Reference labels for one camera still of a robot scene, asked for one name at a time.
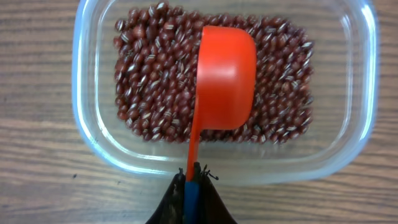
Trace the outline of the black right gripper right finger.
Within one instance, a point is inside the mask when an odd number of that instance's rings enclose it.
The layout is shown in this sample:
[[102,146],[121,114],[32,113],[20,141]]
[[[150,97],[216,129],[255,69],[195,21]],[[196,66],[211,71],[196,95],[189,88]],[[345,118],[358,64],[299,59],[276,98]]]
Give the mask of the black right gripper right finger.
[[212,179],[219,180],[219,177],[213,176],[210,170],[207,169],[207,165],[202,169],[199,162],[195,162],[193,168],[193,180],[200,187],[197,205],[197,223],[237,224],[211,181]]

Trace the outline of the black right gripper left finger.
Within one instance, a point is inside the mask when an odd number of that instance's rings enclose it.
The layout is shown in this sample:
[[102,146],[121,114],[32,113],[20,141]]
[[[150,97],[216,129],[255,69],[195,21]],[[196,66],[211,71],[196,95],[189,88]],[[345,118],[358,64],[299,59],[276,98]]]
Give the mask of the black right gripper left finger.
[[146,224],[182,224],[185,175],[183,169],[174,175],[162,200]]

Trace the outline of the red scoop blue handle tip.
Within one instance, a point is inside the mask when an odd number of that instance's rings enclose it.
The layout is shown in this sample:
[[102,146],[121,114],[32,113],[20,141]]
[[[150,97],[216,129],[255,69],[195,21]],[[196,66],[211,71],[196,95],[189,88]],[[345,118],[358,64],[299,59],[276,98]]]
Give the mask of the red scoop blue handle tip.
[[244,30],[203,27],[184,191],[186,223],[195,223],[197,217],[199,185],[193,177],[200,133],[237,129],[246,122],[254,97],[256,61],[254,40]]

